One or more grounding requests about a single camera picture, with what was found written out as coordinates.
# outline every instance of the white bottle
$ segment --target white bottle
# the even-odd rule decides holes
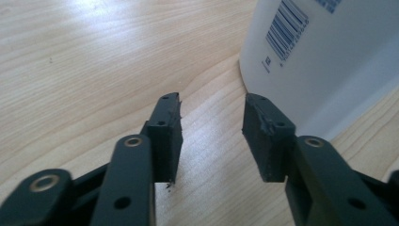
[[[332,139],[399,84],[399,1],[260,0],[240,69],[298,135]]]

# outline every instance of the barcode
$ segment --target barcode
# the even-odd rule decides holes
[[[281,1],[266,39],[282,61],[291,54],[308,23],[308,16],[292,0]]]

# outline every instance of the light wood surface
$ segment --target light wood surface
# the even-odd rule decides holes
[[[158,225],[293,225],[283,184],[264,184],[241,133],[239,51],[255,1],[2,1],[0,202],[23,178],[76,178],[181,93],[177,184],[157,185]],[[399,169],[399,90],[333,140],[351,167]]]

